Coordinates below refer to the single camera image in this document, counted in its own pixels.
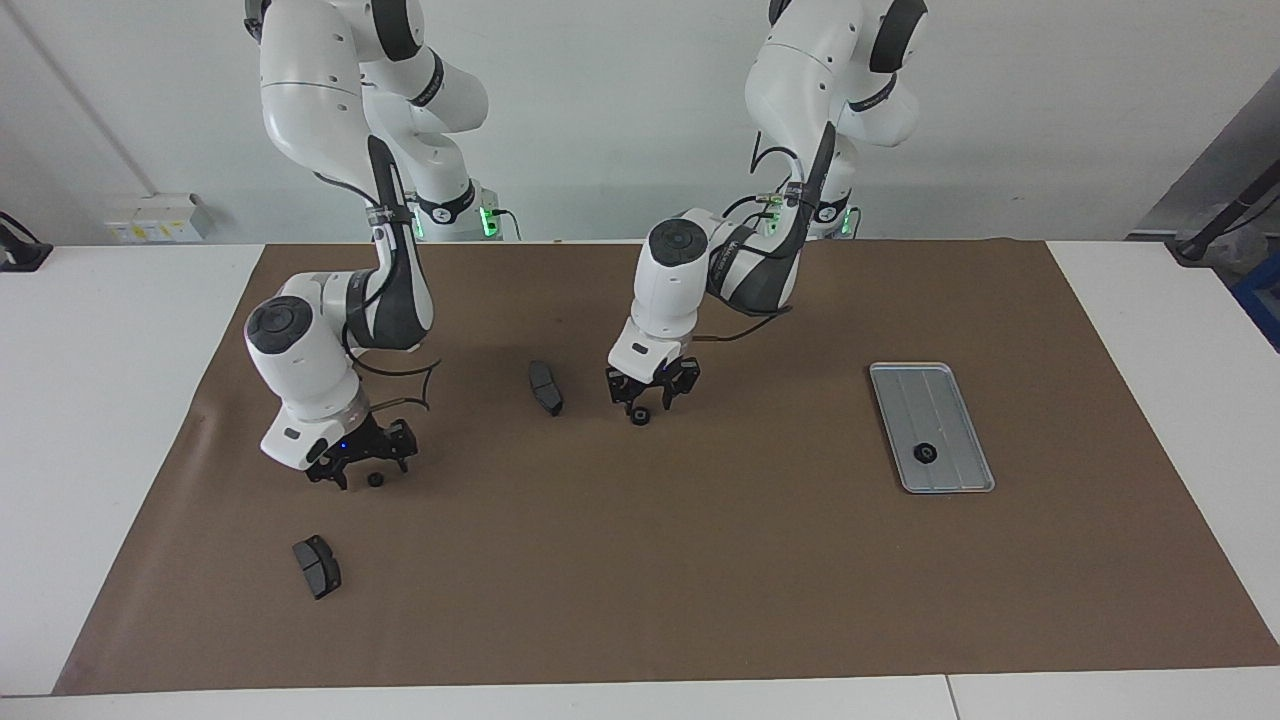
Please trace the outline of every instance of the white wall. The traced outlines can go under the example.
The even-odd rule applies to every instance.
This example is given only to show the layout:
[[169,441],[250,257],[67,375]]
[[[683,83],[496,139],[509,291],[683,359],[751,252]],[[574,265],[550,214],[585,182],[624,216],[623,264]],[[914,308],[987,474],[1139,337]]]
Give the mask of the white wall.
[[[364,236],[357,201],[268,142],[239,0],[3,1],[156,187],[212,208],[218,240]],[[691,205],[772,190],[746,174],[741,97],[764,0],[424,5],[430,42],[489,87],[489,123],[460,143],[527,237],[636,237]],[[931,5],[904,77],[920,129],[863,154],[870,236],[1123,237],[1280,65],[1275,0]],[[0,77],[9,53],[0,44]],[[0,126],[45,163],[100,161],[74,138],[45,140],[46,90],[0,87]],[[120,191],[109,184],[96,190]]]
[[106,242],[95,210],[68,195],[63,184],[0,124],[0,210],[14,215],[42,242]]

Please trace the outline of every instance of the gray metal panel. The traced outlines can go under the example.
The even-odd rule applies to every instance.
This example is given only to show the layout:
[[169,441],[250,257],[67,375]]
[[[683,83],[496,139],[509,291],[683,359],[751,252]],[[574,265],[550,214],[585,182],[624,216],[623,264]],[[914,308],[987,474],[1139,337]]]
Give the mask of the gray metal panel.
[[[870,375],[897,474],[908,492],[996,488],[951,368],[942,363],[876,363]],[[931,447],[936,459],[925,461]]]

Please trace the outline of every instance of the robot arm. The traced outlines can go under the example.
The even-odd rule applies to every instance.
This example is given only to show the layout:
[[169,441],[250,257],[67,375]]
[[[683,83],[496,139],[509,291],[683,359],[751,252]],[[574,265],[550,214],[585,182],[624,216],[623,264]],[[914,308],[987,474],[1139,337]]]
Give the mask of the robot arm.
[[[424,236],[431,241],[500,240],[497,196],[471,179],[462,151],[444,136],[484,123],[489,114],[484,85],[430,47],[402,60],[376,59],[361,69],[374,131],[407,160],[411,200],[425,217]],[[424,78],[429,78],[425,85]]]
[[868,83],[896,83],[923,12],[922,0],[893,0],[867,32],[873,15],[858,0],[772,1],[773,28],[748,76],[746,102],[777,143],[765,152],[782,152],[791,165],[780,213],[785,231],[764,237],[707,210],[653,229],[607,372],[613,401],[626,404],[634,421],[634,401],[645,389],[663,387],[669,407],[696,382],[700,369],[686,354],[703,288],[746,315],[787,310],[810,227],[838,223],[847,204],[856,156],[849,138],[893,145],[914,128],[914,97],[895,87],[878,86],[877,97],[863,102],[849,99]]
[[899,70],[915,53],[928,19],[923,0],[865,0],[864,37],[836,82],[831,122],[840,138],[814,217],[813,232],[831,237],[846,232],[858,150],[854,141],[896,147],[915,132],[919,102]]
[[[477,124],[488,101],[465,73],[456,73],[453,85],[444,81],[443,60],[422,49],[416,0],[247,0],[247,10],[246,24],[261,44],[269,137],[324,182],[364,199],[372,228],[376,269],[294,275],[244,327],[250,356],[282,405],[262,450],[314,482],[332,479],[346,488],[348,462],[385,457],[403,466],[417,451],[403,421],[384,430],[372,419],[353,352],[412,350],[434,319],[410,197],[392,147],[370,129],[362,78],[378,77],[403,95],[420,73],[412,100],[396,100],[429,113],[422,123],[433,129]],[[375,109],[381,100],[374,100]],[[392,114],[375,111],[375,124],[398,127],[388,122]],[[451,167],[461,168],[461,158]],[[421,169],[424,183],[436,179],[431,169]]]

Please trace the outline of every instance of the green indicator light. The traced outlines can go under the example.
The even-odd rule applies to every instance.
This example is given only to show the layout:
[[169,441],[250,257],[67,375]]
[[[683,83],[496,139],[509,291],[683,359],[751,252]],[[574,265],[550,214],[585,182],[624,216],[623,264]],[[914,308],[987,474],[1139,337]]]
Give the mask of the green indicator light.
[[484,223],[485,237],[498,234],[498,223],[493,222],[493,213],[490,213],[488,208],[480,208],[480,222]]

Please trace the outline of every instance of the brown paper mat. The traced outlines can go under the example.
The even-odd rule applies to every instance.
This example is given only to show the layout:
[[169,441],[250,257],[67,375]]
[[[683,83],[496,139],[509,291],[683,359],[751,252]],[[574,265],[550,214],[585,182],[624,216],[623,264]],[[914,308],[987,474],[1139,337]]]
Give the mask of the brown paper mat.
[[[698,389],[646,428],[603,377],[636,251],[425,247],[436,328],[376,356],[444,359],[434,413],[398,409],[422,454],[342,493],[257,451],[276,400],[239,328],[291,274],[372,252],[268,249],[56,692],[1280,662],[1043,245],[812,246],[795,313],[699,346]],[[748,324],[704,309],[700,332]],[[951,364],[995,493],[900,489],[878,360]],[[312,533],[344,582],[319,602],[289,550]]]

